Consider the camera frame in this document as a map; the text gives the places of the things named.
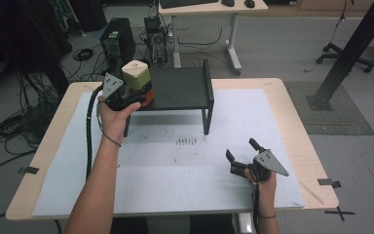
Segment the black keyboard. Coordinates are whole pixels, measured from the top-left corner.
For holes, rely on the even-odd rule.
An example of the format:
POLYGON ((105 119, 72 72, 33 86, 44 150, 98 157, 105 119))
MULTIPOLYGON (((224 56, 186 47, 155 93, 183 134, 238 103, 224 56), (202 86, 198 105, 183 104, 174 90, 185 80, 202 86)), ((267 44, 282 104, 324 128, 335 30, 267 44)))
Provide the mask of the black keyboard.
POLYGON ((217 3, 218 0, 159 0, 163 9, 217 3))

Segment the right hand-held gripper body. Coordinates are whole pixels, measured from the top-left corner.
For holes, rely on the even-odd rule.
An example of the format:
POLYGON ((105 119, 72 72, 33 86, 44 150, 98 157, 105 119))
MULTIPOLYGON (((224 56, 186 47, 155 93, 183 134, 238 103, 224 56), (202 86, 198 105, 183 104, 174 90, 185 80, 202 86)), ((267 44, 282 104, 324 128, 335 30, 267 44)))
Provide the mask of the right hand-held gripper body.
POLYGON ((270 150, 264 150, 253 158, 251 164, 244 164, 238 161, 230 163, 230 173, 236 176, 246 178, 244 170, 249 169, 256 175, 258 181, 266 181, 271 172, 275 172, 282 176, 289 176, 287 169, 276 158, 274 153, 270 150))

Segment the black metal post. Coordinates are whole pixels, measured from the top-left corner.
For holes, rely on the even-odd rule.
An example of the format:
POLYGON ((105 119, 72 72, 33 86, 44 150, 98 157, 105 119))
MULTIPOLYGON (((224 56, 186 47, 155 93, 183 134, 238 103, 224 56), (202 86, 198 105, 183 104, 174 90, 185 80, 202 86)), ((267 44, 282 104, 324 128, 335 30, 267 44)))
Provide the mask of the black metal post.
POLYGON ((374 2, 361 20, 340 56, 317 89, 306 100, 312 110, 328 111, 332 107, 330 100, 343 80, 349 75, 354 64, 374 38, 374 2))

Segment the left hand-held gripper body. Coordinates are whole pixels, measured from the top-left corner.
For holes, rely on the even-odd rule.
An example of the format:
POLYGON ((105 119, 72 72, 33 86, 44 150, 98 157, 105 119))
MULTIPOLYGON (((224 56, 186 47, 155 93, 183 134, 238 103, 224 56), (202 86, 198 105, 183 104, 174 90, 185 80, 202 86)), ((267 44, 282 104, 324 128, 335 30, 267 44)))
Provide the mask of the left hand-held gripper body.
POLYGON ((109 73, 105 74, 102 90, 102 97, 106 105, 114 111, 121 111, 135 102, 142 103, 146 100, 146 95, 143 92, 131 95, 130 88, 125 82, 109 73))

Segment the person's left hand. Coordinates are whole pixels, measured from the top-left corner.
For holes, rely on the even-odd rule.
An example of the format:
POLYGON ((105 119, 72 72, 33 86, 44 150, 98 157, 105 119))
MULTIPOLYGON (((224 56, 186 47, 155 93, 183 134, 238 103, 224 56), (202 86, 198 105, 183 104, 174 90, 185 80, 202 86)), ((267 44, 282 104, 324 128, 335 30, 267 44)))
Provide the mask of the person's left hand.
POLYGON ((135 102, 121 111, 114 111, 106 105, 103 97, 98 97, 97 103, 100 103, 99 112, 104 132, 122 145, 127 118, 138 110, 141 104, 135 102))

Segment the open computer case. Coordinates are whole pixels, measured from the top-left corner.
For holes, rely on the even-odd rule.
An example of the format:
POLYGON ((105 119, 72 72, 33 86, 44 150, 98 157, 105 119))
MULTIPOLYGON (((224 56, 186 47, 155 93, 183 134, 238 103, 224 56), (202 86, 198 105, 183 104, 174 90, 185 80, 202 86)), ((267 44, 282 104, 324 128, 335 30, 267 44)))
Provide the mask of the open computer case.
POLYGON ((166 48, 166 32, 161 25, 158 16, 144 19, 146 30, 147 47, 150 50, 152 62, 155 64, 166 63, 168 61, 166 48))

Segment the person's right hand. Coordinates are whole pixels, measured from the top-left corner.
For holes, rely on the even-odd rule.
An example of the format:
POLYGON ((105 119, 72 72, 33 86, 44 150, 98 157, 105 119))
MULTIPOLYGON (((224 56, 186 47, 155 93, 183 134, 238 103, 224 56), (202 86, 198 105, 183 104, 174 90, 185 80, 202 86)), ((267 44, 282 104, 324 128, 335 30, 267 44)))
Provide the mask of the person's right hand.
POLYGON ((254 188, 259 190, 258 212, 260 215, 274 215, 275 194, 277 187, 276 174, 271 173, 266 181, 258 181, 257 177, 249 170, 245 169, 244 174, 254 188))

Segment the white table mat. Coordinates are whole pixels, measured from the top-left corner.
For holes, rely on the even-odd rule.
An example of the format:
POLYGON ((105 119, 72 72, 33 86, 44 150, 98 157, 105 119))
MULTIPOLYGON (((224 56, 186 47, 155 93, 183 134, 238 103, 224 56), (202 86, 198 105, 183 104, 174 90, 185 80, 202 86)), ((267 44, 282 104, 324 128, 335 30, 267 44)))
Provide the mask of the white table mat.
MULTIPOLYGON (((75 112, 48 168, 33 216, 67 216, 85 183, 87 159, 101 137, 86 114, 90 94, 75 112)), ((229 149, 252 162, 254 138, 292 169, 266 93, 261 89, 217 89, 207 135, 196 110, 138 111, 119 151, 114 212, 157 215, 241 212, 252 207, 248 181, 230 173, 229 149)))

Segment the black metal shelf rack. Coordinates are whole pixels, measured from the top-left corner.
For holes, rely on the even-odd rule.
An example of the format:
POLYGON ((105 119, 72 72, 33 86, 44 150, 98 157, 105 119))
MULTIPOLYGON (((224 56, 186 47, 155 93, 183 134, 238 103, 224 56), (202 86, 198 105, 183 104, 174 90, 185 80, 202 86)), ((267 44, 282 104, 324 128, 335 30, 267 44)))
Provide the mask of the black metal shelf rack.
POLYGON ((151 68, 149 72, 154 99, 140 111, 201 110, 207 135, 214 106, 208 61, 202 67, 151 68))

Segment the black tape piece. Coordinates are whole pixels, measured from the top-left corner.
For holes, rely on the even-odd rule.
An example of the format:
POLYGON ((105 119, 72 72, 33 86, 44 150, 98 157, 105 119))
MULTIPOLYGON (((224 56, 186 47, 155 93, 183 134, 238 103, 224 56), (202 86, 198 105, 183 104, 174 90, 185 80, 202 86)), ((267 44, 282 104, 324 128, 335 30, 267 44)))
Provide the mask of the black tape piece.
POLYGON ((25 174, 32 174, 32 175, 36 175, 38 172, 39 172, 39 168, 35 168, 35 167, 26 167, 26 168, 20 168, 18 173, 20 175, 25 175, 25 174))
POLYGON ((319 185, 329 185, 332 188, 339 188, 342 187, 341 183, 339 180, 332 180, 331 178, 319 178, 318 179, 318 184, 319 185))

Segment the grey floor mat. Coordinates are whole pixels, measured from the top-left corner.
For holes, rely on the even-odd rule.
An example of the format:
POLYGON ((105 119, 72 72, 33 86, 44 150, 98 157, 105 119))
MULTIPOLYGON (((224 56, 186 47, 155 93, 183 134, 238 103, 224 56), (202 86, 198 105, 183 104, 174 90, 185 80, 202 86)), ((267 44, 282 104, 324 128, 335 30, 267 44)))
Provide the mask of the grey floor mat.
POLYGON ((285 87, 309 135, 374 136, 374 131, 350 95, 340 86, 330 100, 330 110, 313 110, 307 96, 313 95, 320 82, 285 82, 285 87))

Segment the white desk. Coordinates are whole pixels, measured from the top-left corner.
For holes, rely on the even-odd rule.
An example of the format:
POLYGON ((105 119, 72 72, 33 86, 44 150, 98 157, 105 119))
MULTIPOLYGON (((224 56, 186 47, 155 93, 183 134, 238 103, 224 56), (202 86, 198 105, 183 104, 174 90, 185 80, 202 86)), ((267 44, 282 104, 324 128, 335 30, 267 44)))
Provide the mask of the white desk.
POLYGON ((235 0, 234 7, 227 7, 218 0, 217 3, 178 7, 163 9, 158 0, 158 13, 162 16, 170 17, 170 25, 172 30, 172 59, 173 66, 176 68, 181 67, 181 56, 179 50, 179 36, 178 29, 180 26, 179 21, 183 18, 203 18, 214 22, 215 24, 230 25, 229 39, 226 41, 226 49, 231 59, 233 69, 240 74, 242 72, 242 65, 239 61, 238 55, 235 50, 236 33, 239 24, 239 15, 247 13, 260 13, 268 10, 267 4, 264 0, 253 0, 255 7, 249 9, 245 4, 244 0, 235 0))

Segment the black computer tower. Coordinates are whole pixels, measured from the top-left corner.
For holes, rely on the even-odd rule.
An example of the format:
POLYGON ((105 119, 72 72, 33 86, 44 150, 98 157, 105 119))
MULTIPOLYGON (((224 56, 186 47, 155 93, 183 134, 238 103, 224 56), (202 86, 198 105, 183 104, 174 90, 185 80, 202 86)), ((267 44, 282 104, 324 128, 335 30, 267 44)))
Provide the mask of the black computer tower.
POLYGON ((103 52, 110 64, 116 68, 133 60, 135 43, 131 23, 127 18, 113 18, 100 37, 103 52))

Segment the white table leg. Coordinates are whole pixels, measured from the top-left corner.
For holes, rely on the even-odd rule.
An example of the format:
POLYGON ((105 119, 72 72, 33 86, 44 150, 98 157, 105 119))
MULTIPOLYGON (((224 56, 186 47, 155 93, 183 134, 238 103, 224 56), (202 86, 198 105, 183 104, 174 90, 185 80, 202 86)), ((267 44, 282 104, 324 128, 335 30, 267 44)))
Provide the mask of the white table leg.
POLYGON ((253 234, 254 227, 250 213, 238 214, 238 225, 240 234, 253 234))

